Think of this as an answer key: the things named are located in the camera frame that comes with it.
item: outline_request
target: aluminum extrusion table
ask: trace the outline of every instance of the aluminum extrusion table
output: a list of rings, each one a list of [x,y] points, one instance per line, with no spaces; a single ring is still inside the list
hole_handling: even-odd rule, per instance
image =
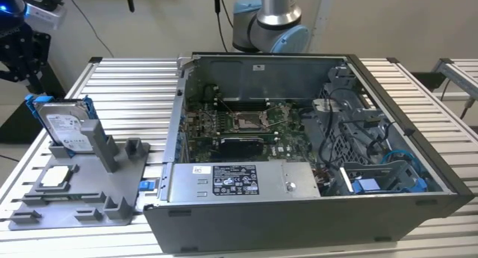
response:
[[[478,59],[442,58],[432,72],[440,72],[478,100]]]
[[[419,84],[399,63],[361,59],[386,91],[424,137],[478,193],[478,136]],[[88,95],[97,115],[116,141],[140,137],[152,145],[144,178],[161,174],[172,98],[177,82],[175,59],[102,59],[89,63],[66,97]],[[0,188],[0,257],[161,256],[147,220],[137,212],[122,227],[9,231],[8,218],[49,159],[48,138],[41,131]],[[140,192],[137,208],[155,192]],[[399,241],[293,250],[213,254],[201,257],[476,257],[478,199],[450,217],[426,221]]]

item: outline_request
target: hard drive label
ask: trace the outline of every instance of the hard drive label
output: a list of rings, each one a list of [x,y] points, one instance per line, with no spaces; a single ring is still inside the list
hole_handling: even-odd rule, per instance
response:
[[[88,137],[80,132],[80,120],[74,116],[48,114],[46,119],[64,147],[72,151],[92,151]]]
[[[213,166],[212,182],[215,195],[259,195],[259,180],[253,165]]]

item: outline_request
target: hard drive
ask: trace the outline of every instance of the hard drive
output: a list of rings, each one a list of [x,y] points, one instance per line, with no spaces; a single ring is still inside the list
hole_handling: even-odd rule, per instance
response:
[[[90,98],[54,99],[41,96],[26,97],[26,105],[46,129],[56,146],[64,146],[73,153],[92,153],[86,136],[81,134],[81,123],[97,119]]]

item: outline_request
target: power supply label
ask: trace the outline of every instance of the power supply label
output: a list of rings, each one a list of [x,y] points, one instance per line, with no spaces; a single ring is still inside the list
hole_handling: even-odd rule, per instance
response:
[[[253,165],[213,166],[212,182],[215,195],[259,195],[259,180]]]

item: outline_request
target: metal case panel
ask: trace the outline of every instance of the metal case panel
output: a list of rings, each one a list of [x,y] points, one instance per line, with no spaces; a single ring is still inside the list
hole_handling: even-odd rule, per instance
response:
[[[148,208],[163,252],[236,251],[399,240],[444,217],[456,195],[355,197]]]

